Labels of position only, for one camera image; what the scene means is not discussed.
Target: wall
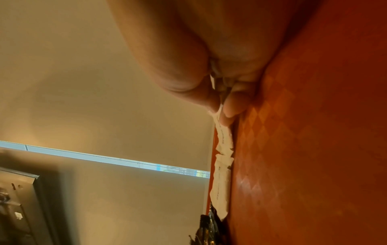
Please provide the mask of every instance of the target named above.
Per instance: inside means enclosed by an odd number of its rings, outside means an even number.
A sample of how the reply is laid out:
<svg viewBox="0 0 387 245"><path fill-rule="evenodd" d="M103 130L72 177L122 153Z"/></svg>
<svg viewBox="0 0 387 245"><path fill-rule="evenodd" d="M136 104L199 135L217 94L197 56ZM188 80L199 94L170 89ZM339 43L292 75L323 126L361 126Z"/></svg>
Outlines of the wall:
<svg viewBox="0 0 387 245"><path fill-rule="evenodd" d="M0 149L0 166L39 174L66 245L188 244L208 179Z"/></svg>
<svg viewBox="0 0 387 245"><path fill-rule="evenodd" d="M212 122L131 57L104 0L0 1L0 140L207 170Z"/></svg>

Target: human hand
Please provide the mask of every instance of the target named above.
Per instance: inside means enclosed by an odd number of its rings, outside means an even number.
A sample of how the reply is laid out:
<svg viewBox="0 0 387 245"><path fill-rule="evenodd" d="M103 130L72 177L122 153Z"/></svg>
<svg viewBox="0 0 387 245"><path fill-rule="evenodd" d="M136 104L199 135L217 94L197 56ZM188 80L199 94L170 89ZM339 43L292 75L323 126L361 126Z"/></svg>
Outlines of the human hand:
<svg viewBox="0 0 387 245"><path fill-rule="evenodd" d="M152 80L213 112L223 96L220 121L228 126L251 103L297 0L108 2L134 57Z"/></svg>

